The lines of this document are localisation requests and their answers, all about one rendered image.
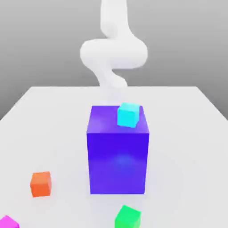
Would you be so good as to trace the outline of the small cyan cube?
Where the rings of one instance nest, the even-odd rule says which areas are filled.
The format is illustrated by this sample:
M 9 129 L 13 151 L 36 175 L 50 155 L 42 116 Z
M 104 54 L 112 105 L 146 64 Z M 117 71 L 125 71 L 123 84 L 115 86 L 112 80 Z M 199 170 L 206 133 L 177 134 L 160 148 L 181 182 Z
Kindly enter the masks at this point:
M 135 128 L 139 122 L 140 105 L 132 103 L 122 103 L 117 111 L 117 124 Z

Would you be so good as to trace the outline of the small orange cube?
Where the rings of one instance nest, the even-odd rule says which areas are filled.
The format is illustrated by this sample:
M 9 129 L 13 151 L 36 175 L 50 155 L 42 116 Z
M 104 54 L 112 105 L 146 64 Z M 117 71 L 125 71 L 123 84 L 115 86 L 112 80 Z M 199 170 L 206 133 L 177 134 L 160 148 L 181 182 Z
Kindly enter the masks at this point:
M 33 173 L 30 187 L 33 197 L 50 196 L 52 188 L 50 172 Z

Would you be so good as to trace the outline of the small green cube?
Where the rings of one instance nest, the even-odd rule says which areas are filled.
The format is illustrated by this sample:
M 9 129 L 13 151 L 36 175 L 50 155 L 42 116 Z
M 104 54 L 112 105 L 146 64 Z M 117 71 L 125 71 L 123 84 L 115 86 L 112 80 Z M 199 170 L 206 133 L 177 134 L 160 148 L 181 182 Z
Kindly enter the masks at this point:
M 140 228 L 141 212 L 123 205 L 114 221 L 114 228 Z

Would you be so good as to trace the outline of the small magenta cube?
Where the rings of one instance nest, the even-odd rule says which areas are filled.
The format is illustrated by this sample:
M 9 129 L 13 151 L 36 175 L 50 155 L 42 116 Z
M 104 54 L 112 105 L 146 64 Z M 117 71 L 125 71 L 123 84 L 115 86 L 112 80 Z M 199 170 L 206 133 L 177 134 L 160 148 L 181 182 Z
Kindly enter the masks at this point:
M 0 228 L 20 228 L 20 225 L 9 216 L 0 219 Z

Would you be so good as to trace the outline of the large purple box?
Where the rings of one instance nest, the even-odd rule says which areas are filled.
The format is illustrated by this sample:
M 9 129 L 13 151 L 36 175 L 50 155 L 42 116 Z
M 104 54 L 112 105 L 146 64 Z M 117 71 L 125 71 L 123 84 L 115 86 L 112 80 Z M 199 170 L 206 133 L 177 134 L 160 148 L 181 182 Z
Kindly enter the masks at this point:
M 149 129 L 143 107 L 135 128 L 117 125 L 117 106 L 92 106 L 87 127 L 91 194 L 144 194 Z

